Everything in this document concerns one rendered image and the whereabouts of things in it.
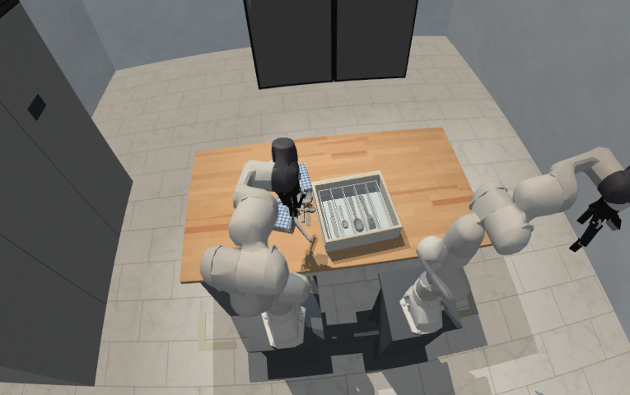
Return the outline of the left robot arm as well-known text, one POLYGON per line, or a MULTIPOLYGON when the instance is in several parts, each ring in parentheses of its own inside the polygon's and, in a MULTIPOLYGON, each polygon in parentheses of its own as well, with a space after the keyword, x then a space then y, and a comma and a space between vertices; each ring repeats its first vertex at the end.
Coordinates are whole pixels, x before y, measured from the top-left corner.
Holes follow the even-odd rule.
POLYGON ((301 179, 292 139, 273 140, 272 158, 270 162, 246 162, 234 190, 235 211, 228 232, 242 248, 208 248, 200 274, 209 286, 230 295, 231 307, 240 316, 262 314, 270 346, 282 349, 303 343, 306 309, 299 304, 307 300, 310 283, 306 276, 289 271, 275 244, 268 248, 279 213, 270 192, 289 193, 301 179))

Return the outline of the blue and white checkered towel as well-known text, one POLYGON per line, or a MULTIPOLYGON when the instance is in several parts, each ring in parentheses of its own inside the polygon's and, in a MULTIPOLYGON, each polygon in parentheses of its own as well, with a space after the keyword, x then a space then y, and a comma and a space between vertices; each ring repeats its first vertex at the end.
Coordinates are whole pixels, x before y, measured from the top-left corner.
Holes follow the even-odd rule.
POLYGON ((287 212, 287 210, 285 209, 287 207, 284 206, 282 203, 278 203, 278 219, 277 222, 275 224, 275 226, 273 227, 274 229, 278 229, 278 230, 286 230, 288 223, 291 220, 291 217, 289 215, 289 213, 287 212))
POLYGON ((311 187, 311 182, 310 182, 310 178, 309 175, 307 173, 306 170, 306 166, 305 163, 300 163, 299 164, 300 167, 300 173, 301 173, 301 179, 299 181, 300 185, 302 184, 304 187, 304 191, 312 191, 312 187, 311 187))

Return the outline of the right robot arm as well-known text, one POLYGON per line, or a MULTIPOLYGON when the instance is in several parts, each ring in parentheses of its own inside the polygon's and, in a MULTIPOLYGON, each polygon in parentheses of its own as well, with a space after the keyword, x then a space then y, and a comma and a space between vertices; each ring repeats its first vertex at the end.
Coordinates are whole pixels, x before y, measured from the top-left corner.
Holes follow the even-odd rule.
POLYGON ((534 230, 531 220, 572 207, 579 191, 575 174, 582 171, 611 208, 630 207, 630 166, 624 170, 609 148, 596 147, 559 161, 548 174, 519 182, 512 198, 501 182, 482 184, 469 203, 471 212, 459 217, 442 239, 421 240, 416 253, 425 272, 399 302, 411 332, 436 332, 442 328, 442 298, 456 303, 468 296, 471 286, 462 267, 477 253, 485 230, 497 253, 519 253, 534 230))

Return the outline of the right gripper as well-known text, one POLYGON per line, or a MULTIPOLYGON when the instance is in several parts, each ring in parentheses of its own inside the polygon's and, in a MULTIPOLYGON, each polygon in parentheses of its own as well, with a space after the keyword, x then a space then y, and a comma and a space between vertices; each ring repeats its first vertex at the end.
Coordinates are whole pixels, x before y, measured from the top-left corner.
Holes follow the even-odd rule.
POLYGON ((585 211, 577 219, 577 222, 583 225, 593 215, 593 217, 591 218, 589 222, 590 224, 587 227, 583 236, 580 239, 578 238, 578 240, 571 247, 569 247, 569 249, 572 250, 573 252, 576 252, 582 246, 586 247, 589 244, 589 242, 592 241, 592 239, 595 237, 598 231, 603 227, 601 223, 604 221, 604 219, 611 219, 619 212, 620 211, 615 211, 613 208, 611 208, 604 201, 603 197, 601 197, 598 201, 591 203, 587 211, 585 211), (592 221, 594 223, 592 223, 592 221))

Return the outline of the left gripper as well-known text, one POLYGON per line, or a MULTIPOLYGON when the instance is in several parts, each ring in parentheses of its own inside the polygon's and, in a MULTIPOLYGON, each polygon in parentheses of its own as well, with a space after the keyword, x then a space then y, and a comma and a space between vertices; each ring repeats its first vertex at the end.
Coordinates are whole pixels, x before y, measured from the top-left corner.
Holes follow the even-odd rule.
POLYGON ((275 193, 279 196, 282 204, 284 206, 287 205, 287 207, 289 208, 290 216, 292 216, 292 213, 294 212, 294 217, 296 217, 297 213, 298 213, 297 209, 301 208, 301 204, 302 204, 303 198, 306 197, 307 191, 306 190, 305 191, 301 190, 300 183, 299 183, 299 180, 298 180, 297 184, 296 184, 296 187, 291 192, 289 192, 289 193, 278 193, 278 192, 275 192, 275 193), (297 202, 297 194, 299 194, 299 193, 301 195, 301 198, 300 198, 300 201, 297 202))

